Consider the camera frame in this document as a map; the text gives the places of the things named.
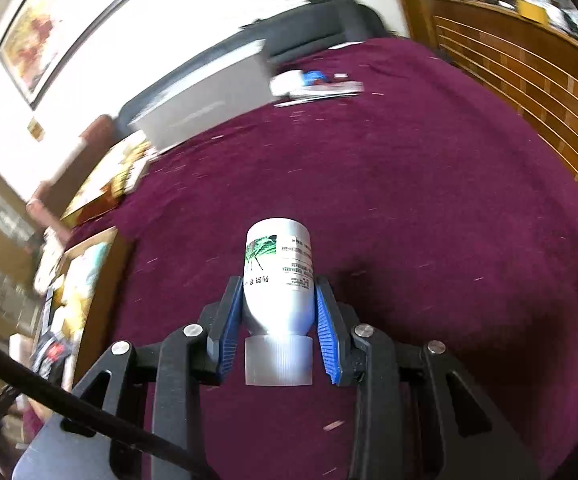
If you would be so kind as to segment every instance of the black rod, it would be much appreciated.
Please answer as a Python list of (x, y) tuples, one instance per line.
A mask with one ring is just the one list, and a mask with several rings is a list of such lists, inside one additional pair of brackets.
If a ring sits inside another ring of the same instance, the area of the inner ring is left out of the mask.
[(60, 415), (80, 422), (138, 451), (186, 469), (198, 479), (220, 480), (207, 463), (198, 462), (187, 451), (169, 441), (104, 412), (36, 375), (0, 350), (0, 379)]

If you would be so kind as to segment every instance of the bottle cap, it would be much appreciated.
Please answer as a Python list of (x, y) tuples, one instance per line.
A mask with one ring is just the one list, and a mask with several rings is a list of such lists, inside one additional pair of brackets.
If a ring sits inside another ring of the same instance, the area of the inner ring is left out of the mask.
[(313, 340), (306, 335), (245, 339), (245, 382), (251, 386), (311, 384)]

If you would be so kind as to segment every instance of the purple carpet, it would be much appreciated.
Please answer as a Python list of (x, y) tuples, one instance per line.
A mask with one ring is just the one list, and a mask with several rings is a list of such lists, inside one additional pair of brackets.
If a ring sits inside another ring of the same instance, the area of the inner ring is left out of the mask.
[[(195, 321), (242, 273), (247, 229), (293, 218), (338, 300), (402, 342), (447, 343), (551, 474), (578, 441), (578, 184), (507, 104), (411, 41), (299, 66), (366, 91), (197, 136), (77, 230), (135, 242), (113, 338)], [(208, 460), (226, 480), (346, 478), (354, 399), (319, 357), (311, 387), (245, 386), (241, 347), (203, 393)]]

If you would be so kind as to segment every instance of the screw head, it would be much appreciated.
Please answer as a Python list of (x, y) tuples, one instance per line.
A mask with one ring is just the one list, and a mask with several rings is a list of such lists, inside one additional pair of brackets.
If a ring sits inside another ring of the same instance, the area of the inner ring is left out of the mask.
[(192, 323), (182, 329), (182, 332), (184, 332), (187, 337), (195, 337), (203, 333), (203, 328), (198, 323)]
[(130, 348), (131, 345), (127, 341), (116, 341), (111, 346), (111, 353), (114, 355), (126, 354)]
[(429, 341), (427, 343), (427, 348), (432, 354), (444, 354), (447, 350), (447, 346), (442, 341)]
[(355, 335), (360, 337), (371, 337), (373, 335), (373, 331), (373, 326), (367, 323), (360, 323), (354, 328)]

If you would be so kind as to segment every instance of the framed painting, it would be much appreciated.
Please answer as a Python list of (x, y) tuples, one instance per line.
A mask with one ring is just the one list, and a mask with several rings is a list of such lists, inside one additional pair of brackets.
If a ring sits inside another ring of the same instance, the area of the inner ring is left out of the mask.
[(32, 108), (78, 47), (127, 0), (24, 0), (0, 60)]

